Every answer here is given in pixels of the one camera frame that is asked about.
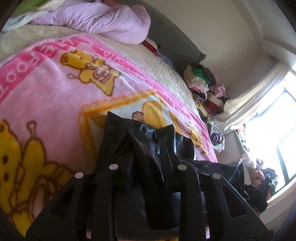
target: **pink blanket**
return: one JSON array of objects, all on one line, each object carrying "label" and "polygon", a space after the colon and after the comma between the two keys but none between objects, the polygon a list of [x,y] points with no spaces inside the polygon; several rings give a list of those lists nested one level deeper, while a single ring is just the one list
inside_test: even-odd
[{"label": "pink blanket", "polygon": [[148,36],[151,20],[141,5],[109,7],[101,2],[66,0],[57,10],[30,23],[67,26],[89,34],[100,34],[123,44],[140,44]]},{"label": "pink blanket", "polygon": [[201,119],[132,62],[89,35],[42,40],[0,63],[0,205],[23,235],[75,172],[92,173],[108,111],[173,124],[217,162]]}]

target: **bed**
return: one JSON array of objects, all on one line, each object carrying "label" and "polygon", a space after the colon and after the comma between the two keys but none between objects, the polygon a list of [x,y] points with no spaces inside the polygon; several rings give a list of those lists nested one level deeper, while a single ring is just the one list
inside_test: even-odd
[{"label": "bed", "polygon": [[[180,36],[175,26],[168,29]],[[163,49],[166,44],[178,46],[176,53],[170,55],[169,48],[166,53],[176,61],[177,68],[182,68],[184,58],[186,61],[203,58],[195,46],[189,47],[195,53],[192,58],[180,53],[180,46],[188,46],[190,41],[184,35],[172,44],[162,42],[157,24],[152,25],[151,32],[151,38]],[[53,47],[58,52],[51,56]],[[70,58],[78,62],[70,64]],[[38,66],[28,72],[40,59]],[[87,63],[89,69],[80,67],[81,61]],[[0,148],[3,152],[0,153],[3,156],[0,172],[4,172],[4,179],[10,183],[6,189],[0,188],[1,206],[22,235],[75,172],[92,173],[107,111],[145,121],[157,128],[173,124],[176,132],[193,141],[196,159],[217,162],[206,126],[182,77],[141,44],[124,45],[66,27],[27,24],[0,34],[0,72],[0,142],[7,144]],[[91,77],[91,81],[81,77],[89,73],[97,77]],[[106,83],[113,83],[112,88],[105,89],[97,81],[103,74],[106,74]],[[62,84],[60,76],[70,85]],[[30,82],[23,85],[24,79]],[[121,84],[114,87],[114,81],[119,83],[119,79]],[[120,90],[123,86],[129,87],[124,96]],[[102,90],[100,94],[97,94],[97,87]],[[140,109],[133,105],[135,109],[130,110],[135,99]],[[79,101],[81,105],[73,111],[71,108]],[[126,103],[129,103],[128,108],[124,107]],[[24,193],[20,194],[19,188],[28,173],[34,178],[28,180]]]}]

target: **beige bedspread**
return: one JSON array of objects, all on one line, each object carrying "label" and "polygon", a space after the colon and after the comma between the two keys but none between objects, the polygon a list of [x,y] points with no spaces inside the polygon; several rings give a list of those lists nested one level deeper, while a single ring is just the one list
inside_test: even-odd
[{"label": "beige bedspread", "polygon": [[[81,32],[67,27],[34,26],[27,24],[20,29],[0,35],[0,61],[36,41],[53,37],[64,37],[77,33]],[[108,40],[98,34],[94,36],[129,58],[141,69],[145,70],[150,76],[182,101],[191,111],[199,116],[191,93],[182,77],[142,44],[124,45]]]}]

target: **bear's ear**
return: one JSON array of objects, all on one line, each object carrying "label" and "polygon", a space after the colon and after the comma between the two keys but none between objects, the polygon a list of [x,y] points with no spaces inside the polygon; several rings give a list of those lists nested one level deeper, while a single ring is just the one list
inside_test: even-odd
[{"label": "bear's ear", "polygon": [[8,131],[9,131],[8,123],[5,120],[0,121],[0,133],[8,132]]}]

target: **headboard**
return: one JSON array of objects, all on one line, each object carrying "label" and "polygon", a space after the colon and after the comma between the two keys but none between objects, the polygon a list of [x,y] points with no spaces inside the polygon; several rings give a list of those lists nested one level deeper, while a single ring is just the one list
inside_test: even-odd
[{"label": "headboard", "polygon": [[117,3],[146,8],[151,17],[148,37],[160,46],[160,51],[174,62],[176,70],[183,75],[189,63],[198,63],[205,58],[195,44],[167,17],[143,0],[115,0]]}]

